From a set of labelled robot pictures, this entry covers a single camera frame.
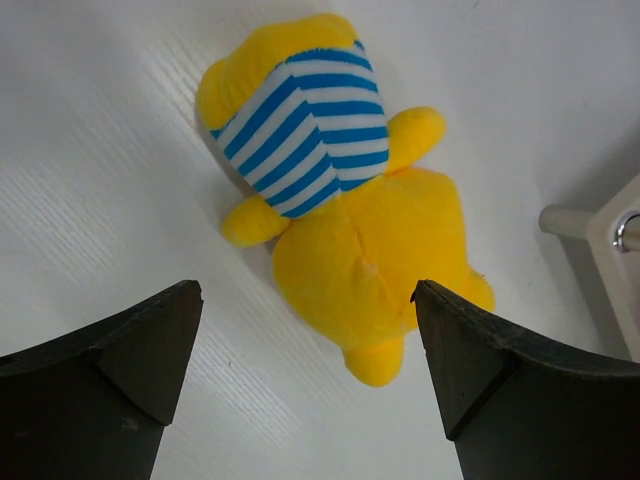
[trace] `striped shirt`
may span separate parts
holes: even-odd
[[[389,158],[387,120],[360,42],[290,57],[211,133],[238,172],[288,218],[384,173]]]

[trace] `plush toy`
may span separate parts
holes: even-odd
[[[239,247],[280,238],[276,282],[293,309],[383,386],[416,328],[410,297],[433,279],[485,309],[460,201],[445,175],[413,168],[445,120],[413,108],[389,122],[363,45],[337,15],[255,31],[204,74],[201,120],[256,190],[223,223]]]

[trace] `stuffed toy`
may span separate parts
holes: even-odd
[[[387,120],[347,20],[319,14],[254,31],[207,70],[196,107],[256,191],[224,220],[225,238],[251,247],[279,237],[278,287],[360,381],[398,375],[418,280],[493,308],[467,262],[455,185],[412,167],[444,135],[444,118],[420,107]]]

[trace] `white stripe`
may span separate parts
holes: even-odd
[[[318,73],[350,73],[375,83],[375,76],[368,68],[353,63],[333,62],[330,60],[307,60],[286,64],[296,77]]]
[[[300,144],[313,132],[316,128],[316,120],[311,115],[305,118],[300,125],[293,131],[293,133],[284,142],[276,148],[276,150],[267,157],[260,165],[258,165],[253,171],[249,172],[245,179],[251,185],[255,184],[258,180],[264,177],[271,170],[276,168],[280,163],[293,153],[293,151],[300,146]]]
[[[352,155],[363,155],[366,153],[381,152],[388,149],[388,138],[327,145],[327,151],[333,157],[350,157]]]
[[[320,143],[314,148],[309,155],[299,164],[289,170],[282,178],[278,179],[275,183],[265,188],[260,195],[263,198],[271,198],[284,190],[289,185],[293,185],[296,180],[302,178],[311,168],[313,168],[322,158],[327,154],[327,148],[324,144]],[[333,176],[336,176],[336,172],[333,168]]]
[[[301,98],[300,90],[294,90],[291,95],[284,100],[278,108],[260,125],[253,136],[245,143],[242,148],[231,159],[231,165],[235,168],[240,167],[256,150],[258,150],[264,142],[275,132],[286,118],[304,101]]]
[[[316,88],[304,92],[309,103],[363,101],[381,105],[380,95],[364,88],[330,87]]]
[[[329,168],[307,188],[305,188],[289,200],[279,203],[274,208],[280,213],[286,213],[289,210],[296,208],[309,200],[313,195],[329,185],[334,178],[335,171],[332,168]]]
[[[366,167],[340,168],[338,178],[340,180],[364,180],[380,175],[387,169],[387,163],[377,165],[367,165]]]
[[[287,78],[289,78],[289,72],[284,69],[276,68],[265,79],[264,83],[260,85],[260,88],[256,90],[247,100],[237,115],[231,120],[227,128],[218,137],[217,143],[224,150],[229,143],[236,137],[238,132],[249,121],[251,116],[255,113],[256,109],[262,105],[262,103],[273,93],[273,91],[282,85]]]
[[[325,131],[387,126],[387,117],[380,113],[316,117],[316,120],[318,121],[320,130]]]

